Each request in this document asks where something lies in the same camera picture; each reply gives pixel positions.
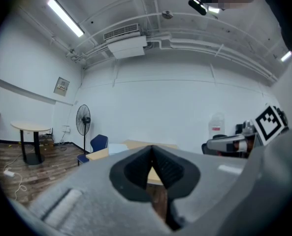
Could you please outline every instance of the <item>ceiling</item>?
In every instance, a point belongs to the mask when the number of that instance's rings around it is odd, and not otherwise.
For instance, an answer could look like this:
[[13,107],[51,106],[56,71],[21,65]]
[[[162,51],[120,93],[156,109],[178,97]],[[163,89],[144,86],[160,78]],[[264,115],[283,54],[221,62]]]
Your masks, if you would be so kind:
[[[37,22],[40,31],[47,32],[51,42],[58,42],[70,57],[85,67],[113,57],[109,50],[92,57],[82,55],[103,44],[103,34],[120,26],[139,23],[144,34],[170,34],[173,38],[206,41],[230,48],[263,66],[276,78],[285,71],[288,62],[280,58],[288,51],[281,37],[276,18],[264,0],[254,0],[243,8],[228,9],[219,14],[201,16],[188,5],[188,0],[58,0],[85,34],[77,37],[47,5],[48,0],[22,0],[20,14]],[[161,15],[145,14],[171,10],[170,20]],[[106,29],[112,24],[127,20]]]

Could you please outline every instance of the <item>air vent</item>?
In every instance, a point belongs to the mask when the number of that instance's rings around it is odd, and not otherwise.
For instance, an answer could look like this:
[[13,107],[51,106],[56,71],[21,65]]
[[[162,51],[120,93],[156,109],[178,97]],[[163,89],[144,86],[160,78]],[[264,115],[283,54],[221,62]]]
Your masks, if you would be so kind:
[[104,34],[104,40],[106,41],[106,40],[111,39],[113,37],[127,34],[130,32],[135,32],[135,31],[140,31],[139,24],[124,26],[124,27],[120,27],[118,29],[112,30],[110,32],[107,32],[106,34]]

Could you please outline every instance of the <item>cardboard box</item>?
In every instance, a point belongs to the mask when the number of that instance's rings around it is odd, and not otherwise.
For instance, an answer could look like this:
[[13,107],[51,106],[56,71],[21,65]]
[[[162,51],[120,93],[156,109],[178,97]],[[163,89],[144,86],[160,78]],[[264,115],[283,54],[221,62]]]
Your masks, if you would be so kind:
[[39,150],[40,152],[45,152],[45,151],[52,151],[54,150],[54,145],[53,144],[50,144],[50,145],[43,145],[43,144],[40,144],[39,145]]
[[54,144],[54,140],[53,139],[44,139],[44,140],[39,140],[39,144],[43,144],[43,145],[53,145]]

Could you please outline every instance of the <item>blue chair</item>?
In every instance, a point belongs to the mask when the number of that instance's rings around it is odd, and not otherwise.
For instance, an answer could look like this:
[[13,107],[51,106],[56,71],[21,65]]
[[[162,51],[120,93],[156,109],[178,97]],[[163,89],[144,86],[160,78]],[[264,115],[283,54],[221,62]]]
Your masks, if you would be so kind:
[[[93,152],[97,152],[99,150],[107,148],[108,144],[108,137],[103,135],[97,135],[94,137],[90,142]],[[86,163],[89,161],[89,159],[86,157],[86,152],[83,155],[77,156],[78,166],[79,162]]]

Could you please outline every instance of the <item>wooden floor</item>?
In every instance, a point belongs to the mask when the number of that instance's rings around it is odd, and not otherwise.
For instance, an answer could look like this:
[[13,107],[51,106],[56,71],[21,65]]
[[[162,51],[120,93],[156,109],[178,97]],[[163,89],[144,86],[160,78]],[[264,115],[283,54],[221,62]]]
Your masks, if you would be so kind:
[[[0,185],[6,196],[15,199],[14,192],[18,189],[20,176],[8,177],[3,174],[4,167],[10,171],[19,173],[23,177],[22,184],[27,187],[27,191],[17,192],[17,201],[26,207],[49,186],[60,181],[62,178],[72,173],[77,168],[77,155],[83,152],[74,145],[64,145],[65,151],[60,151],[61,146],[55,146],[54,150],[42,151],[45,161],[39,165],[28,165],[22,159],[20,145],[0,144]],[[26,153],[34,153],[32,145],[26,145]],[[153,199],[153,208],[157,214],[165,220],[167,196],[166,189],[160,185],[148,184],[146,190]]]

